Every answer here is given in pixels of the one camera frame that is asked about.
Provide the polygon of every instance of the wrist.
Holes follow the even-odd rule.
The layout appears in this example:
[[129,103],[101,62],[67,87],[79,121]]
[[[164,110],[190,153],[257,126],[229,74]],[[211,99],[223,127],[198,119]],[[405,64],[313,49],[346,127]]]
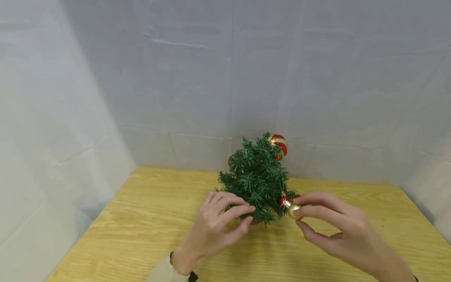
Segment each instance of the wrist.
[[412,270],[401,257],[387,262],[389,264],[374,276],[379,282],[417,282]]
[[175,271],[187,276],[189,275],[202,261],[202,256],[193,248],[185,243],[181,243],[171,255],[171,264]]

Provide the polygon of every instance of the christmas tree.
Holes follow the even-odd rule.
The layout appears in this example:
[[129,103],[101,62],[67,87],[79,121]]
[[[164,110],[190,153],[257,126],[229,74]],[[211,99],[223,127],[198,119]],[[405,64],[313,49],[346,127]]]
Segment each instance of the christmas tree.
[[295,195],[287,188],[288,172],[279,162],[286,154],[285,140],[265,133],[255,141],[243,137],[242,146],[229,158],[229,171],[219,172],[221,191],[234,193],[255,206],[253,223],[266,225],[280,220],[287,213],[281,205],[283,195],[289,199]]

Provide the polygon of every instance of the wooden table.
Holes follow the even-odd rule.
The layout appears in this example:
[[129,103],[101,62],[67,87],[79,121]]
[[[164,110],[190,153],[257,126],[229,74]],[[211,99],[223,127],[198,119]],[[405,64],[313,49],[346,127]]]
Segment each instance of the wooden table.
[[[47,281],[144,281],[189,229],[217,173],[141,167],[80,238]],[[290,179],[303,194],[333,192],[363,208],[374,228],[425,281],[451,279],[451,247],[401,189],[391,185]],[[325,223],[308,222],[332,234]],[[285,217],[249,233],[197,270],[199,281],[374,281],[308,243]]]

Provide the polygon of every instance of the black cuff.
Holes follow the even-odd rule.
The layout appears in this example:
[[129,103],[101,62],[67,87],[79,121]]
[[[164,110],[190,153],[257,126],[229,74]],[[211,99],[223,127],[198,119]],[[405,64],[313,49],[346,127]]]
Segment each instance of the black cuff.
[[199,277],[194,272],[191,272],[191,275],[188,278],[188,282],[196,282],[198,279]]

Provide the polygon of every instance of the sleeve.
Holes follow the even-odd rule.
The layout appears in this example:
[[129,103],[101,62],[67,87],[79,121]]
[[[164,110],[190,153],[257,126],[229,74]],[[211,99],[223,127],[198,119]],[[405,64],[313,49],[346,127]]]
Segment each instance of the sleeve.
[[189,276],[178,274],[170,264],[170,254],[168,254],[150,272],[146,282],[188,282]]

